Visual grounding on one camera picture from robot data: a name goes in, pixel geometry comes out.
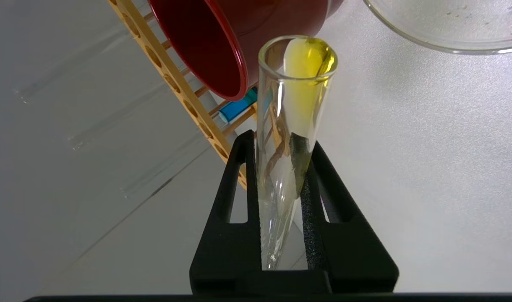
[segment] red container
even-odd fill
[[[229,101],[258,81],[258,51],[272,38],[314,36],[343,0],[149,0],[187,67]]]

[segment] red rim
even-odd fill
[[[243,57],[243,53],[241,52],[241,47],[239,46],[239,42],[237,41],[237,38],[235,37],[235,33],[233,32],[233,29],[228,22],[226,16],[222,12],[220,6],[217,4],[216,0],[204,0],[204,2],[207,4],[210,11],[213,13],[214,17],[217,19],[217,22],[221,26],[221,29],[224,33],[224,36],[227,38],[228,43],[230,44],[230,48],[232,50],[232,55],[235,58],[235,63],[237,63],[237,68],[239,72],[239,91],[235,95],[225,95],[222,94],[220,91],[215,90],[213,86],[210,86],[208,82],[202,78],[199,74],[194,73],[194,75],[206,86],[210,88],[211,91],[213,91],[218,96],[228,100],[228,101],[239,101],[245,96],[246,89],[248,87],[248,70],[246,67],[245,59]],[[152,0],[149,0],[150,7],[152,8],[152,12],[154,13],[162,31],[165,33],[166,36],[168,36],[166,30],[163,26],[163,23],[161,22],[161,19],[158,18],[158,14],[156,12],[156,9],[154,7],[154,2]],[[170,41],[172,44],[172,47],[180,54],[179,48],[176,45],[176,42]],[[189,67],[190,70],[195,70],[190,62],[187,62],[187,60],[183,57],[183,55],[180,55],[181,60]]]

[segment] glass petri dish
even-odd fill
[[[456,54],[512,52],[512,0],[364,0],[399,35]]]

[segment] blue tube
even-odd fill
[[[243,111],[249,108],[258,99],[258,89],[253,87],[245,94],[245,97],[237,102],[229,102],[219,109],[219,116],[224,122],[231,122]]]

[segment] yellow liquid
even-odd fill
[[[318,38],[291,40],[284,53],[283,68],[286,76],[303,79],[285,82],[291,132],[310,138],[317,126],[321,102],[329,84],[325,74],[336,69],[335,52]]]

